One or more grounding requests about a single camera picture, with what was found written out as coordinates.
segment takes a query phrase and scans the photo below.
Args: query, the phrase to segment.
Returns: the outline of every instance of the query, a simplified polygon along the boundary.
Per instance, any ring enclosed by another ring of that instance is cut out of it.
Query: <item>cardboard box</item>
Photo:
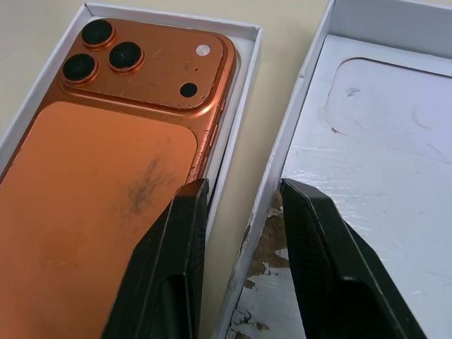
[[[451,29],[452,8],[330,1],[271,151],[214,338],[226,335],[282,177],[328,194],[379,255],[425,335],[451,337]],[[267,325],[260,338],[299,338],[284,332],[302,328],[299,314],[285,313],[297,309],[294,290],[278,288],[290,274],[278,277],[265,297],[248,290],[238,307]],[[275,277],[263,279],[270,286]]]
[[[209,179],[211,187],[209,192],[210,213],[207,224],[207,240],[220,201],[222,188],[225,184],[242,118],[246,111],[249,93],[258,70],[262,40],[262,29],[258,25],[163,11],[149,11],[125,6],[86,3],[78,10],[39,74],[17,115],[14,117],[13,122],[6,130],[0,142],[0,171],[3,172],[11,158],[77,34],[86,23],[96,18],[118,18],[218,32],[228,36],[234,42],[239,55],[239,63],[234,75],[234,86],[229,93],[225,113],[222,115],[222,121],[220,122],[220,130],[213,146],[214,151],[210,154],[205,172],[205,177]]]

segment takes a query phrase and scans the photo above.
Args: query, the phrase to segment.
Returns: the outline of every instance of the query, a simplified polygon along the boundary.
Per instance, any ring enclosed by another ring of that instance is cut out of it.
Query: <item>table surface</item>
[[[111,4],[256,23],[261,67],[244,115],[230,172],[206,249],[201,338],[213,330],[251,207],[292,86],[327,0],[109,0]],[[452,0],[429,1],[452,5]],[[0,3],[0,134],[11,123],[80,0]]]

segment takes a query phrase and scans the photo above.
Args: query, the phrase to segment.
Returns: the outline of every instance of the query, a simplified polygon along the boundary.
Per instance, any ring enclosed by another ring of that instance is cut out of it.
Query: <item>phone back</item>
[[[218,130],[226,37],[90,25],[0,178],[0,338],[99,338],[133,248]]]

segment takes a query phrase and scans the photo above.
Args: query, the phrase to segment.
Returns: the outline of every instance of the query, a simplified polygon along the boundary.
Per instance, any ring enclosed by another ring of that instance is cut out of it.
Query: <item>white box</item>
[[[451,32],[452,8],[330,1],[271,151],[214,338],[225,337],[281,177],[328,194],[377,252],[426,336],[452,338]],[[296,305],[285,292],[255,320]],[[278,325],[268,327],[260,338],[281,338]]]
[[[5,169],[76,36],[86,23],[96,18],[118,18],[218,32],[228,36],[234,42],[239,62],[234,75],[234,84],[228,95],[225,112],[220,122],[220,130],[213,146],[214,151],[210,154],[208,169],[205,173],[205,177],[210,181],[210,193],[216,181],[215,192],[210,197],[207,241],[260,62],[262,28],[258,25],[163,11],[86,3],[78,10],[49,60],[41,70],[11,125],[6,130],[0,142],[0,172]]]

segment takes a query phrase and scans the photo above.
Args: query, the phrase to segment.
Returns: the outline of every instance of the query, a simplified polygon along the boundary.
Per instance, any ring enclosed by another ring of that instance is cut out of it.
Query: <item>smartphone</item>
[[[0,177],[1,338],[101,336],[134,247],[202,177],[236,60],[213,32],[82,29]]]

